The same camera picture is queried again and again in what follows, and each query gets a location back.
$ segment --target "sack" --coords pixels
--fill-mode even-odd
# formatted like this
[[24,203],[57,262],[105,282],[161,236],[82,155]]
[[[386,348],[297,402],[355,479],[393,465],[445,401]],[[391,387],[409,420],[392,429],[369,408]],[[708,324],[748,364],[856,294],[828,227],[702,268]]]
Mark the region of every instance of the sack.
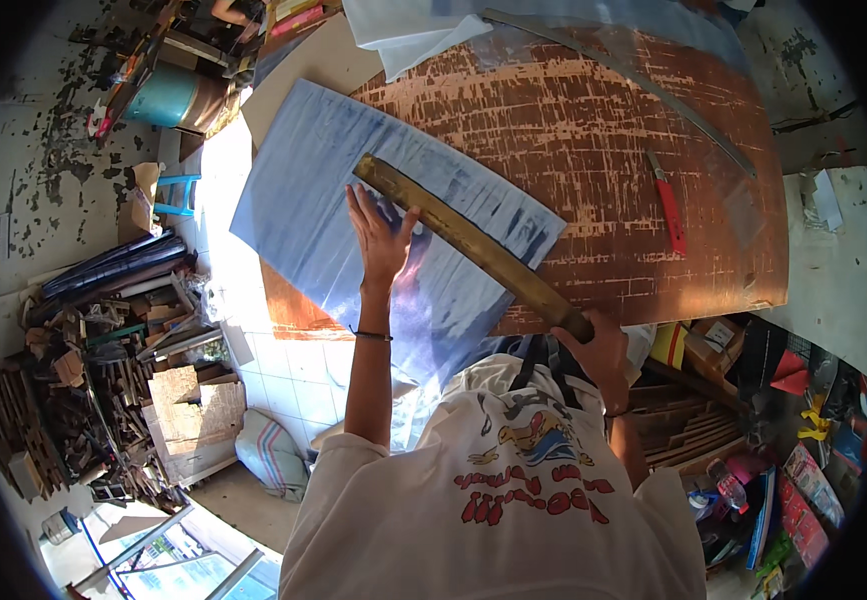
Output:
[[257,476],[268,494],[288,502],[304,499],[309,480],[307,466],[293,438],[279,423],[248,410],[235,448],[236,458]]

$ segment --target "book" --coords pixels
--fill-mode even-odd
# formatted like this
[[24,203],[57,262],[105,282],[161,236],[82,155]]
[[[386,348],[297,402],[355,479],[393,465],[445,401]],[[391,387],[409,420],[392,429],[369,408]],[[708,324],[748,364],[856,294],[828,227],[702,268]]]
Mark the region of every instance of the book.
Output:
[[771,466],[761,473],[760,482],[763,485],[763,506],[757,514],[757,523],[750,539],[750,552],[746,555],[747,570],[757,569],[763,562],[763,548],[766,547],[766,532],[770,528],[770,515],[773,512],[773,496],[776,491],[777,468]]

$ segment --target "teal barrel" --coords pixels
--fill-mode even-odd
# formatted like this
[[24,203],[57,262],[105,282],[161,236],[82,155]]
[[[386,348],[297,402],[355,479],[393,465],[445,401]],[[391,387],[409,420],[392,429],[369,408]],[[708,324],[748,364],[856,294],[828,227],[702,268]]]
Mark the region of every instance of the teal barrel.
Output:
[[159,60],[123,116],[202,133],[219,114],[225,97],[223,81]]

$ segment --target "person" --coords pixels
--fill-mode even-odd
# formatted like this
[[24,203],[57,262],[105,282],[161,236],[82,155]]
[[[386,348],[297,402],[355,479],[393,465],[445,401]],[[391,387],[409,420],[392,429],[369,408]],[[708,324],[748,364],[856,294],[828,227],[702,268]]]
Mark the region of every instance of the person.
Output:
[[221,21],[242,27],[243,32],[237,40],[243,43],[259,33],[268,4],[270,0],[215,0],[210,14]]
[[281,597],[705,598],[680,478],[648,472],[626,337],[595,310],[592,342],[539,336],[583,373],[489,356],[451,379],[416,449],[390,455],[390,296],[419,212],[392,232],[362,185],[346,193],[364,275],[345,431],[323,442]]

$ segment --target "red utility knife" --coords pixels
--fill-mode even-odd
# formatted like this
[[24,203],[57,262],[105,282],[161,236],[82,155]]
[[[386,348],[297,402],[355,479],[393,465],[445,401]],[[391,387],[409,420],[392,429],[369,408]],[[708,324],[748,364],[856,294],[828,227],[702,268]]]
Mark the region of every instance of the red utility knife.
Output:
[[676,210],[676,199],[673,198],[673,188],[667,182],[667,176],[664,170],[660,168],[660,163],[657,162],[657,157],[653,150],[646,151],[646,157],[650,160],[650,166],[653,167],[653,175],[657,178],[657,191],[660,192],[660,202],[664,206],[664,217],[667,218],[667,229],[670,232],[670,244],[673,245],[673,251],[681,257],[687,255],[687,238],[683,235],[683,228],[680,227],[680,215]]

